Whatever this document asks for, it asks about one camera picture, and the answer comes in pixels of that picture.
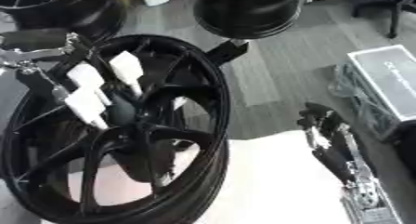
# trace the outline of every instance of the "gray floor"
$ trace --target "gray floor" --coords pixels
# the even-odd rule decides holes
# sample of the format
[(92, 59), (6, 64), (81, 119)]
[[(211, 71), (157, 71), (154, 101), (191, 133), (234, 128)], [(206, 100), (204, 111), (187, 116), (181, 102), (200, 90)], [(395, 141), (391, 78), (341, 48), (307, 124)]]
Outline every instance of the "gray floor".
[[(232, 94), (228, 130), (231, 138), (258, 138), (298, 129), (295, 120), (307, 100), (331, 106), (354, 121), (345, 101), (335, 98), (327, 89), (332, 79), (332, 65), (343, 63), (348, 52), (377, 46), (402, 44), (416, 53), (416, 18), (404, 15), (400, 36), (388, 40), (384, 36), (389, 25), (388, 13), (372, 11), (363, 19), (353, 19), (350, 14), (355, 2), (326, 0), (307, 5), (291, 29), (252, 42), (247, 55), (224, 66)], [(192, 17), (192, 5), (193, 0), (174, 0), (162, 7), (136, 7), (131, 10), (122, 34), (171, 35), (202, 49), (218, 45), (223, 39), (197, 25)], [(193, 119), (203, 117), (196, 115)], [(379, 168), (399, 213), (405, 223), (414, 223), (416, 190), (408, 174), (390, 147), (367, 137), (365, 140), (370, 158)], [(0, 202), (6, 205), (0, 205), (2, 223), (4, 218), (7, 224), (38, 222), (16, 209), (4, 190), (3, 193)]]

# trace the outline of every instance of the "wheel rim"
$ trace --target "wheel rim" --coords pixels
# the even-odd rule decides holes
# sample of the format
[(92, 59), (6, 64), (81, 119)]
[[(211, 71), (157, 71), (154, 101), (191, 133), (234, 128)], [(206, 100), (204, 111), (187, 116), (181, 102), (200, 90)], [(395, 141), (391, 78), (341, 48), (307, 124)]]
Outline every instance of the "wheel rim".
[[(135, 103), (137, 119), (134, 123), (114, 126), (99, 134), (90, 128), (84, 129), (83, 132), (86, 130), (88, 133), (80, 139), (81, 141), (68, 142), (70, 144), (63, 146), (59, 152), (48, 155), (47, 159), (35, 165), (30, 165), (28, 157), (25, 158), (24, 154), (28, 156), (26, 150), (29, 145), (39, 146), (39, 142), (33, 141), (33, 134), (44, 135), (45, 131), (34, 127), (41, 126), (45, 122), (52, 124), (59, 119), (60, 123), (68, 123), (68, 118), (72, 114), (65, 107), (57, 107), (40, 119), (28, 119), (29, 115), (33, 116), (29, 114), (31, 110), (32, 113), (39, 115), (36, 109), (33, 112), (33, 107), (42, 106), (39, 106), (38, 99), (27, 95), (11, 118), (5, 134), (2, 165), (6, 184), (26, 208), (40, 217), (58, 223), (123, 223), (127, 219), (135, 222), (146, 220), (145, 223), (163, 223), (163, 221), (152, 222), (151, 217), (162, 211), (165, 212), (166, 208), (162, 207), (175, 205), (182, 197), (189, 195), (188, 191), (195, 190), (195, 184), (200, 185), (206, 174), (213, 172), (210, 168), (218, 167), (215, 160), (223, 155), (221, 150), (224, 153), (224, 149), (227, 149), (224, 137), (229, 117), (229, 94), (225, 79), (219, 69), (197, 47), (174, 38), (134, 35), (115, 38), (98, 47), (101, 54), (109, 58), (124, 50), (129, 50), (140, 57), (150, 55), (150, 57), (158, 58), (165, 55), (164, 58), (171, 58), (172, 63), (165, 70), (167, 73), (162, 76), (162, 83), (159, 83), (160, 81), (156, 83), (155, 80), (160, 80), (160, 74), (152, 71), (151, 68), (155, 68), (154, 64), (150, 67), (142, 58), (145, 73), (148, 72), (149, 76), (143, 77), (140, 81), (145, 87), (145, 94)], [(187, 70), (185, 73), (195, 75), (201, 84), (198, 86), (177, 84), (177, 79), (182, 78), (179, 74), (183, 70)], [(53, 72), (62, 74), (59, 68)], [(116, 88), (113, 85), (106, 89)], [(174, 127), (163, 120), (166, 114), (170, 113), (166, 106), (171, 107), (172, 101), (178, 97), (194, 100), (210, 114), (210, 118), (214, 120), (211, 134)], [(49, 126), (46, 128), (50, 134), (56, 131), (56, 128), (55, 130), (50, 130)], [(149, 157), (157, 155), (151, 150), (153, 146), (150, 144), (167, 138), (193, 141), (199, 145), (200, 152), (191, 165), (165, 187), (160, 187), (157, 183), (158, 172), (154, 170), (151, 172), (155, 164), (150, 162), (152, 192), (156, 194), (128, 204), (99, 206), (93, 194), (98, 160), (102, 159), (104, 154), (126, 149), (126, 147), (130, 149), (130, 146), (121, 142), (119, 137), (128, 137), (134, 142), (139, 140), (139, 144), (147, 144), (144, 146), (145, 150), (140, 150), (146, 151)], [(79, 155), (84, 157), (80, 203), (75, 202), (65, 193), (59, 193), (47, 180), (50, 170), (64, 166)]]

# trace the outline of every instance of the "black machine part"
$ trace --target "black machine part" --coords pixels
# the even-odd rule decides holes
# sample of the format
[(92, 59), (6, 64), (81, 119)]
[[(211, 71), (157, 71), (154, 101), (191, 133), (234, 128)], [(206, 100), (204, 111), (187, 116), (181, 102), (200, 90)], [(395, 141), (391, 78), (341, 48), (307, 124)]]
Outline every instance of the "black machine part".
[(300, 0), (197, 0), (194, 15), (207, 31), (236, 39), (257, 39), (289, 28)]
[[(104, 114), (116, 125), (99, 132), (77, 120), (56, 99), (47, 99), (36, 93), (36, 89), (30, 89), (5, 133), (1, 161), (7, 186), (25, 208), (62, 224), (193, 222), (213, 201), (227, 171), (225, 135), (230, 105), (227, 84), (217, 68), (221, 62), (210, 61), (197, 47), (165, 36), (130, 35), (97, 47), (84, 43), (82, 36), (75, 41), (78, 43), (70, 43), (73, 50), (58, 50), (63, 55), (54, 68), (44, 72), (46, 78), (72, 92), (73, 85), (65, 74), (86, 60), (97, 66), (108, 81), (103, 91), (123, 98), (120, 108), (133, 105), (136, 116), (132, 119), (130, 112), (116, 114), (117, 118)], [(37, 50), (50, 49), (44, 45)], [(141, 59), (145, 71), (145, 76), (139, 79), (145, 91), (139, 100), (134, 100), (120, 85), (106, 62), (125, 50)], [(40, 58), (33, 55), (39, 54), (25, 52), (32, 59), (29, 65), (28, 60), (15, 59), (9, 63), (14, 66), (3, 66), (18, 71), (35, 66)], [(227, 59), (231, 59), (229, 54), (236, 57), (241, 54), (222, 53)], [(172, 100), (178, 97), (192, 99), (207, 111), (211, 117), (209, 131), (196, 131), (184, 125), (182, 109), (172, 111)], [(185, 172), (163, 185), (160, 180), (170, 175), (175, 159), (172, 140), (192, 141), (199, 145), (200, 151)], [(34, 164), (28, 159), (30, 149), (36, 149), (38, 154)], [(111, 155), (131, 179), (149, 182), (152, 195), (128, 204), (99, 206), (92, 195), (93, 184), (99, 161), (105, 154)], [(84, 158), (80, 202), (68, 193), (67, 175), (67, 163), (78, 158)]]

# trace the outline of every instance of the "metal bracket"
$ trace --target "metal bracket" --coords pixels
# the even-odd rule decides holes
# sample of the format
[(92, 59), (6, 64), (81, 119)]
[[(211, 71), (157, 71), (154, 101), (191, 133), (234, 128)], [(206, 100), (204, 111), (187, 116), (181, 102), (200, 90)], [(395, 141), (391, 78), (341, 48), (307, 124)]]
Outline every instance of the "metal bracket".
[(0, 36), (0, 67), (18, 69), (33, 66), (34, 59), (59, 57), (72, 53), (74, 50), (73, 44), (78, 42), (78, 34), (67, 33), (65, 46), (27, 52), (21, 51), (19, 48), (4, 50), (1, 45), (5, 39), (4, 36)]
[(221, 66), (244, 55), (248, 49), (249, 41), (231, 39), (211, 49), (206, 54), (211, 62), (216, 66)]

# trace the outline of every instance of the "silver metal part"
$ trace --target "silver metal part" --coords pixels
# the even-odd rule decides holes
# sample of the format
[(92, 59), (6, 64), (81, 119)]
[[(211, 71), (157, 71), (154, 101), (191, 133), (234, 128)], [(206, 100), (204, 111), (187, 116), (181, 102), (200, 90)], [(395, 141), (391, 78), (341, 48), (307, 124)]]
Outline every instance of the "silver metal part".
[(72, 53), (74, 50), (73, 43), (76, 41), (78, 41), (78, 34), (68, 33), (66, 45), (59, 48), (39, 49), (28, 52), (23, 52), (19, 48), (13, 50), (4, 50), (0, 48), (0, 67), (18, 69), (27, 67), (34, 59), (59, 57)]
[(325, 150), (330, 148), (330, 142), (320, 134), (315, 126), (308, 128), (305, 133), (308, 140), (307, 143), (312, 150), (315, 150), (317, 147), (322, 147)]
[(234, 44), (235, 46), (242, 46), (242, 45), (250, 42), (250, 40), (242, 40), (242, 39), (231, 39), (229, 41), (232, 44)]
[(338, 131), (345, 137), (354, 161), (347, 167), (356, 178), (343, 188), (342, 202), (354, 224), (402, 224), (387, 193), (362, 157), (349, 125), (340, 124)]

